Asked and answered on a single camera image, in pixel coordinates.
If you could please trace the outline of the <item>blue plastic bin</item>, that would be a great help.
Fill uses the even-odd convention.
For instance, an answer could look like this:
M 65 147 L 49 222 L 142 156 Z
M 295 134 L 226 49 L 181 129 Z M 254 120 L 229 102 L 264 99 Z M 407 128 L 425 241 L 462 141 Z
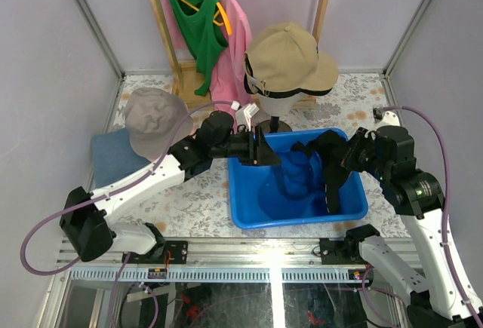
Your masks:
M 296 142 L 307 144 L 327 131 L 302 130 L 285 133 L 270 133 L 266 140 L 277 153 L 287 152 Z M 271 228 L 285 225 L 312 224 L 321 222 L 340 222 L 363 218 L 368 212 L 368 202 L 358 173 L 351 173 L 340 188 L 341 211 L 325 216 L 311 216 L 302 219 L 270 219 L 260 208 L 258 192 L 262 182 L 269 174 L 270 167 L 244 166 L 235 158 L 228 160 L 229 201 L 232 221 L 242 229 Z

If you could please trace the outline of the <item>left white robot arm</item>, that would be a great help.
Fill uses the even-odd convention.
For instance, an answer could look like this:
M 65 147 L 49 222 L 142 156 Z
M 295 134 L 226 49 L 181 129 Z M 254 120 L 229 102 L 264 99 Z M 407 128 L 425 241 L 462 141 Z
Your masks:
M 148 263 L 160 262 L 167 252 L 165 238 L 152 223 L 131 225 L 121 217 L 151 196 L 181 185 L 211 168 L 217 158 L 236 158 L 245 166 L 281 163 L 260 127 L 232 129 L 232 116 L 215 111 L 192 136 L 173 144 L 166 156 L 110 186 L 86 192 L 72 190 L 60 227 L 82 262 L 109 251 L 122 251 Z

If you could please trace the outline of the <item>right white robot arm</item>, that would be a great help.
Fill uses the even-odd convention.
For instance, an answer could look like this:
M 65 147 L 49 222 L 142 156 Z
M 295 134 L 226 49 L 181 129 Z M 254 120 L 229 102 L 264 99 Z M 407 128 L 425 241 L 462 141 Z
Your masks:
M 344 244 L 352 263 L 366 261 L 376 268 L 402 298 L 414 327 L 480 327 L 482 301 L 472 289 L 464 267 L 448 253 L 456 247 L 444 222 L 444 196 L 438 180 L 417 168 L 414 139 L 403 127 L 375 131 L 359 128 L 331 152 L 337 167 L 366 172 L 401 217 L 419 256 L 419 275 L 399 255 L 369 234 Z

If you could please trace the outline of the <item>blue cap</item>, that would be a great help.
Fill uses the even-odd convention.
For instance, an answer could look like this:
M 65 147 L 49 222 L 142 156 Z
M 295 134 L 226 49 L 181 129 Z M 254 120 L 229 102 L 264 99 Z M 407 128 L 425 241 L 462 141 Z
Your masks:
M 325 178 L 317 153 L 297 142 L 278 156 L 280 165 L 270 167 L 258 192 L 261 210 L 273 220 L 327 215 Z

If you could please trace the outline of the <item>khaki hat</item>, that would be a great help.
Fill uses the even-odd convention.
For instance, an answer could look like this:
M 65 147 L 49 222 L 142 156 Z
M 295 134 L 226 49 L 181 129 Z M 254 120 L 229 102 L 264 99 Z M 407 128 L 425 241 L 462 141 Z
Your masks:
M 245 72 L 270 91 L 327 90 L 339 77 L 333 58 L 318 49 L 312 34 L 294 22 L 272 25 L 245 51 Z

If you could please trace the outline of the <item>beige mannequin head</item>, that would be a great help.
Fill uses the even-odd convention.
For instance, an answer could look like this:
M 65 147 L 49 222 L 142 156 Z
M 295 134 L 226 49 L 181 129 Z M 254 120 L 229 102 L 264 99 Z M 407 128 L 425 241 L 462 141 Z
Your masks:
M 269 116 L 265 121 L 261 121 L 258 126 L 265 134 L 290 132 L 291 127 L 280 120 L 280 117 L 288 114 L 301 99 L 307 97 L 306 93 L 296 93 L 290 97 L 271 98 L 264 95 L 259 96 L 260 108 Z

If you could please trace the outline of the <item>grey bucket hat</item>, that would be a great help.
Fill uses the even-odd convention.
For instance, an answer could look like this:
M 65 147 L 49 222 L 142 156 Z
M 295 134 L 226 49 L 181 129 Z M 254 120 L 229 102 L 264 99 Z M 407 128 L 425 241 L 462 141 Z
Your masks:
M 150 161 L 166 147 L 192 134 L 193 120 L 178 96 L 159 88 L 133 91 L 124 108 L 125 128 L 134 152 Z

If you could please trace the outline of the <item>black baseball cap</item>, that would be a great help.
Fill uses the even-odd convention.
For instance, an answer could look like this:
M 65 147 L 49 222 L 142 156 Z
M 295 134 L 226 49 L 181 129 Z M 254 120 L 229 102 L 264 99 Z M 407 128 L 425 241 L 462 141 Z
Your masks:
M 340 188 L 347 181 L 350 172 L 340 167 L 332 152 L 346 139 L 334 130 L 327 130 L 307 144 L 296 142 L 292 145 L 292 152 L 302 152 L 309 160 L 317 156 L 320 159 L 321 182 L 320 188 L 325 192 L 325 204 L 330 214 L 341 211 Z
M 255 95 L 259 94 L 263 97 L 268 97 L 271 99 L 283 99 L 295 96 L 298 93 L 304 93 L 310 96 L 315 97 L 322 97 L 324 95 L 329 94 L 334 87 L 331 87 L 327 90 L 308 90 L 303 88 L 296 88 L 290 91 L 270 91 L 264 88 L 264 84 L 255 79 L 249 73 L 245 73 L 244 76 L 244 88 L 245 91 L 249 94 Z

